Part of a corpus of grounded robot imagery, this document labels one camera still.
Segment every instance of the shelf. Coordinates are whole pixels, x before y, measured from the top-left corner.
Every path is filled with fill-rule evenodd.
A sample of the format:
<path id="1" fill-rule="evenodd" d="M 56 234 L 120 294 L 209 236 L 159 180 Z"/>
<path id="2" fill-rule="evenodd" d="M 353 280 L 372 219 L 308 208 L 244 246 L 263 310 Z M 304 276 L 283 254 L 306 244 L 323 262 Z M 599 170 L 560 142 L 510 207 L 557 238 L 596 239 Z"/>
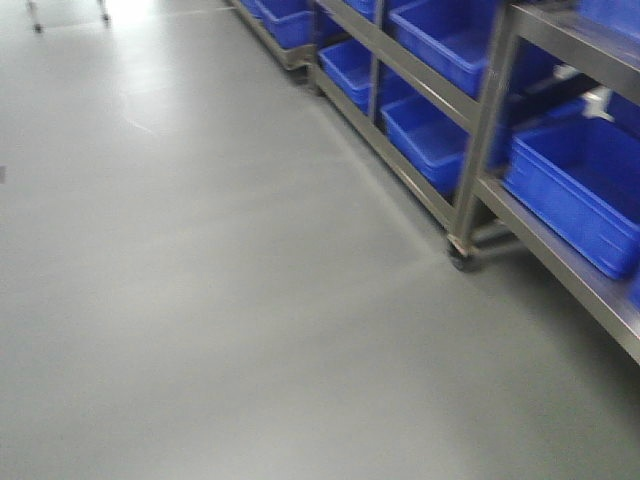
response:
<path id="1" fill-rule="evenodd" d="M 344 0 L 318 0 L 318 3 L 342 28 L 460 127 L 467 132 L 473 130 L 478 102 L 369 22 Z"/>
<path id="2" fill-rule="evenodd" d="M 240 0 L 227 0 L 227 2 L 236 9 L 236 12 L 238 12 L 242 20 L 254 31 L 273 56 L 276 57 L 282 65 L 282 68 L 285 70 L 296 70 L 309 64 L 314 52 L 313 45 L 303 45 L 285 50 L 276 42 L 267 29 L 264 28 L 262 22 L 251 15 Z"/>
<path id="3" fill-rule="evenodd" d="M 512 8 L 522 38 L 640 104 L 640 43 L 571 10 Z"/>
<path id="4" fill-rule="evenodd" d="M 605 277 L 507 192 L 494 177 L 476 180 L 474 193 L 640 363 L 640 311 L 629 285 Z"/>
<path id="5" fill-rule="evenodd" d="M 314 71 L 317 87 L 322 90 L 336 108 L 346 117 L 353 127 L 364 137 L 371 147 L 382 157 L 402 182 L 420 200 L 429 212 L 448 228 L 453 216 L 453 207 L 433 188 L 418 170 L 391 144 L 369 117 L 333 83 L 321 69 Z"/>

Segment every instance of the blue plastic bin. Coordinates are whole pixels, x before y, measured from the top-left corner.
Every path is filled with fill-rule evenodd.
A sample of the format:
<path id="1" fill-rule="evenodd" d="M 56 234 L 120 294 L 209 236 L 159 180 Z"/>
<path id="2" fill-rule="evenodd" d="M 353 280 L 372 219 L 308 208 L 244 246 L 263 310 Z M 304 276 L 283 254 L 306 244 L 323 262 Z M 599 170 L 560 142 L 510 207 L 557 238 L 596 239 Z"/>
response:
<path id="1" fill-rule="evenodd" d="M 594 22 L 640 41 L 640 1 L 638 0 L 582 0 L 579 11 Z"/>
<path id="2" fill-rule="evenodd" d="M 266 29 L 282 48 L 311 42 L 311 18 L 307 0 L 255 0 Z"/>
<path id="3" fill-rule="evenodd" d="M 318 55 L 327 75 L 366 113 L 371 92 L 371 52 L 351 39 L 322 49 Z M 391 70 L 385 72 L 380 97 L 382 105 L 412 93 L 411 86 L 396 73 Z"/>
<path id="4" fill-rule="evenodd" d="M 633 285 L 631 286 L 629 299 L 636 306 L 636 308 L 640 310 L 640 275 L 638 275 L 638 278 L 633 282 Z"/>
<path id="5" fill-rule="evenodd" d="M 605 275 L 640 259 L 640 140 L 601 118 L 516 136 L 504 184 Z"/>
<path id="6" fill-rule="evenodd" d="M 413 0 L 387 0 L 387 8 L 398 8 L 412 1 Z M 376 0 L 345 0 L 345 2 L 360 12 L 360 14 L 370 22 L 373 22 L 376 14 Z"/>
<path id="7" fill-rule="evenodd" d="M 247 7 L 247 10 L 249 10 L 249 13 L 253 15 L 254 18 L 262 18 L 260 7 L 256 4 L 256 0 L 240 0 L 240 2 Z"/>
<path id="8" fill-rule="evenodd" d="M 489 63 L 493 19 L 501 0 L 418 0 L 391 12 L 396 39 L 467 95 L 477 97 Z M 521 89 L 553 73 L 558 61 L 527 45 L 512 83 Z"/>
<path id="9" fill-rule="evenodd" d="M 344 32 L 344 29 L 336 23 L 336 21 L 329 15 L 329 13 L 320 9 L 320 43 L 327 38 L 331 38 L 334 35 Z"/>
<path id="10" fill-rule="evenodd" d="M 614 93 L 611 95 L 607 111 L 615 118 L 620 128 L 640 138 L 640 106 Z"/>
<path id="11" fill-rule="evenodd" d="M 443 195 L 452 194 L 464 161 L 467 133 L 421 96 L 382 108 L 391 143 Z"/>

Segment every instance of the wheel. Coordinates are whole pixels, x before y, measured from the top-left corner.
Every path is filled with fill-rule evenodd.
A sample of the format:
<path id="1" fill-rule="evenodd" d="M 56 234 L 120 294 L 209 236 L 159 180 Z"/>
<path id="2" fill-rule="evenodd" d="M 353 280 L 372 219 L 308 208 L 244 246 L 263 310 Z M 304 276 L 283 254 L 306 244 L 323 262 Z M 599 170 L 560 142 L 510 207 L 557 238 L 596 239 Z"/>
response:
<path id="1" fill-rule="evenodd" d="M 471 272 L 476 267 L 475 257 L 473 255 L 463 255 L 451 242 L 447 247 L 447 255 L 451 264 L 461 272 Z"/>

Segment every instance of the metal rack frame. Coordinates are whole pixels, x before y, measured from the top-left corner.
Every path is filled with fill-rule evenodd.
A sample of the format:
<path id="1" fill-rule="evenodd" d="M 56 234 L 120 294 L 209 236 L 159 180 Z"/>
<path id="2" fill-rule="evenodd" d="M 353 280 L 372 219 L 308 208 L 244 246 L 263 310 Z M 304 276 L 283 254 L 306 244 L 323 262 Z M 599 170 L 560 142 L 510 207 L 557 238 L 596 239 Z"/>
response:
<path id="1" fill-rule="evenodd" d="M 476 101 L 383 31 L 385 0 L 378 0 L 374 22 L 369 22 L 343 0 L 312 0 L 312 4 L 316 18 L 319 6 L 323 7 L 371 51 L 368 115 L 322 71 L 316 55 L 310 65 L 310 83 L 326 94 L 444 226 L 449 233 L 449 255 L 454 265 L 465 270 L 472 264 L 478 251 L 475 234 L 486 225 L 487 213 L 491 218 L 497 217 L 640 363 L 640 312 L 627 300 L 628 284 L 605 277 L 508 193 L 502 187 L 499 173 L 487 169 L 501 121 L 517 123 L 599 84 L 640 103 L 640 47 L 580 17 L 569 8 L 571 2 L 548 0 L 533 5 L 505 0 L 491 40 L 488 74 L 480 99 Z M 318 25 L 314 34 L 318 34 Z M 509 83 L 524 42 L 537 45 L 582 73 L 550 85 L 520 104 L 511 103 L 507 116 Z M 463 176 L 453 203 L 443 198 L 377 127 L 380 63 L 391 67 L 469 133 Z"/>
<path id="2" fill-rule="evenodd" d="M 378 0 L 374 22 L 368 21 L 343 0 L 316 0 L 312 1 L 312 5 L 316 19 L 319 7 L 324 8 L 347 33 L 371 51 L 372 87 L 368 114 L 363 114 L 355 107 L 353 102 L 322 71 L 316 55 L 310 66 L 310 82 L 326 94 L 426 209 L 446 230 L 449 230 L 456 211 L 453 203 L 443 197 L 376 126 L 380 64 L 391 67 L 420 94 L 469 133 L 472 133 L 475 128 L 480 110 L 479 103 L 405 50 L 383 31 L 382 24 L 387 10 L 385 0 Z M 318 38 L 318 35 L 318 25 L 316 25 L 314 38 Z"/>
<path id="3" fill-rule="evenodd" d="M 278 60 L 282 68 L 287 71 L 297 70 L 309 65 L 313 56 L 313 45 L 302 45 L 296 48 L 282 48 L 271 34 L 264 28 L 262 22 L 247 10 L 240 0 L 226 0 L 233 6 L 244 23 L 255 33 L 271 54 Z"/>
<path id="4" fill-rule="evenodd" d="M 537 45 L 635 103 L 640 103 L 640 46 L 557 2 L 505 4 L 496 25 L 491 75 L 487 75 L 450 241 L 460 255 L 471 257 L 479 212 L 488 207 L 640 363 L 640 312 L 627 299 L 629 285 L 593 267 L 507 192 L 498 174 L 487 170 L 523 42 Z"/>

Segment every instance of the blue crate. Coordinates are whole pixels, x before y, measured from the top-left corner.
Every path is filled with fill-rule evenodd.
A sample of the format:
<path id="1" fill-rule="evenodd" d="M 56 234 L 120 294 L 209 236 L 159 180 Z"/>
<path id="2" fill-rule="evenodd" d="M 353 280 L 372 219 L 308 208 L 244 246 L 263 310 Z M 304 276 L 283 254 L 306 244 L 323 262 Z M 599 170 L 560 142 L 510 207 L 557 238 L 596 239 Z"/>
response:
<path id="1" fill-rule="evenodd" d="M 516 136 L 505 187 L 605 275 L 640 259 L 640 140 L 601 118 Z"/>
<path id="2" fill-rule="evenodd" d="M 327 75 L 362 112 L 367 113 L 371 92 L 371 52 L 351 39 L 320 50 L 318 56 Z M 391 70 L 385 72 L 381 91 L 382 105 L 413 92 L 409 84 Z"/>
<path id="3" fill-rule="evenodd" d="M 320 41 L 318 43 L 320 44 L 322 44 L 324 40 L 344 32 L 344 29 L 336 23 L 329 12 L 327 12 L 325 9 L 320 9 L 320 18 L 318 25 L 320 27 Z"/>
<path id="4" fill-rule="evenodd" d="M 582 0 L 579 12 L 594 22 L 640 40 L 638 0 Z"/>
<path id="5" fill-rule="evenodd" d="M 249 13 L 253 15 L 254 18 L 262 18 L 260 7 L 256 4 L 256 0 L 240 0 L 240 2 L 247 7 L 247 10 L 249 10 Z"/>
<path id="6" fill-rule="evenodd" d="M 631 286 L 631 292 L 629 293 L 629 299 L 640 310 L 640 275 L 633 282 Z"/>
<path id="7" fill-rule="evenodd" d="M 387 8 L 398 8 L 412 1 L 413 0 L 387 0 Z M 370 22 L 373 22 L 376 14 L 376 0 L 345 0 L 345 2 L 360 12 L 360 14 Z"/>
<path id="8" fill-rule="evenodd" d="M 640 138 L 640 106 L 614 93 L 611 95 L 607 111 L 615 118 L 620 128 Z"/>
<path id="9" fill-rule="evenodd" d="M 464 161 L 467 133 L 427 99 L 412 96 L 382 108 L 387 135 L 443 195 L 452 194 Z"/>
<path id="10" fill-rule="evenodd" d="M 311 18 L 307 0 L 255 0 L 262 21 L 282 48 L 311 42 Z"/>
<path id="11" fill-rule="evenodd" d="M 501 0 L 418 0 L 394 9 L 398 42 L 467 95 L 477 97 L 489 63 L 493 18 Z M 521 89 L 553 73 L 558 61 L 527 45 L 512 83 Z"/>

